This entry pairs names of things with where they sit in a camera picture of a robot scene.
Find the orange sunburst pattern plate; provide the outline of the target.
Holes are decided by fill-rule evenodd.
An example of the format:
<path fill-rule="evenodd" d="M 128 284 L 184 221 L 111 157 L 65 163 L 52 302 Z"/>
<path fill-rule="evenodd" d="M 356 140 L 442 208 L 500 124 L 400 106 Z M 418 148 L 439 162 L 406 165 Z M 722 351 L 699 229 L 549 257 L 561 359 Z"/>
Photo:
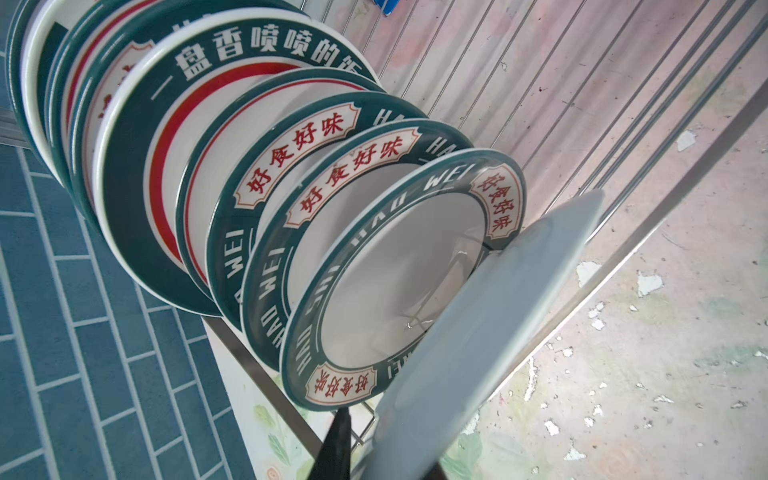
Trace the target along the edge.
<path fill-rule="evenodd" d="M 576 197 L 476 269 L 378 403 L 354 479 L 420 479 L 492 397 L 575 268 L 604 194 Z"/>

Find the green rim white plate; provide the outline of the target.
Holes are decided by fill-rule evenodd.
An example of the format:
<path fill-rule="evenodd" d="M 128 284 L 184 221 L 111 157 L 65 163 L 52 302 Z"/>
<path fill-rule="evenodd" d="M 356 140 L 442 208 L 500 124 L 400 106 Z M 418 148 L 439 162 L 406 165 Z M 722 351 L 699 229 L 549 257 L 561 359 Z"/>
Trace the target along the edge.
<path fill-rule="evenodd" d="M 337 237 L 292 311 L 287 396 L 333 411 L 383 393 L 477 267 L 519 234 L 522 168 L 489 148 L 456 151 L 382 192 Z"/>

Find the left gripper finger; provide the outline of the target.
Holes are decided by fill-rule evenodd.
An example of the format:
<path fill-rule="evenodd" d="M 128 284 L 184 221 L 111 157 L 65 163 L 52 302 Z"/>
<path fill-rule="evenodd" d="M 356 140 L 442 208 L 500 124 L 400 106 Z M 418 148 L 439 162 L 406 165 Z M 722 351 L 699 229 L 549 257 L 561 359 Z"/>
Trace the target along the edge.
<path fill-rule="evenodd" d="M 323 441 L 308 480 L 349 480 L 351 472 L 352 419 L 339 409 Z"/>

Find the metal wire dish rack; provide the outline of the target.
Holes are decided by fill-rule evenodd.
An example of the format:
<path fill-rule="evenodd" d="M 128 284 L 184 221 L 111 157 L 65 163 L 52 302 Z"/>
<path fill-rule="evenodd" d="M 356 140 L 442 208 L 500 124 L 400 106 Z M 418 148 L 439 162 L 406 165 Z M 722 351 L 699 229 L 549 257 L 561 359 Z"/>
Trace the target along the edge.
<path fill-rule="evenodd" d="M 767 78 L 733 1 L 308 1 L 384 86 L 508 152 L 527 216 L 643 182 L 583 286 Z M 736 25 L 730 18 L 738 15 Z M 1 150 L 1 475 L 294 479 L 307 451 L 203 320 L 144 292 L 29 150 Z M 767 475 L 767 121 L 470 420 L 452 479 Z"/>

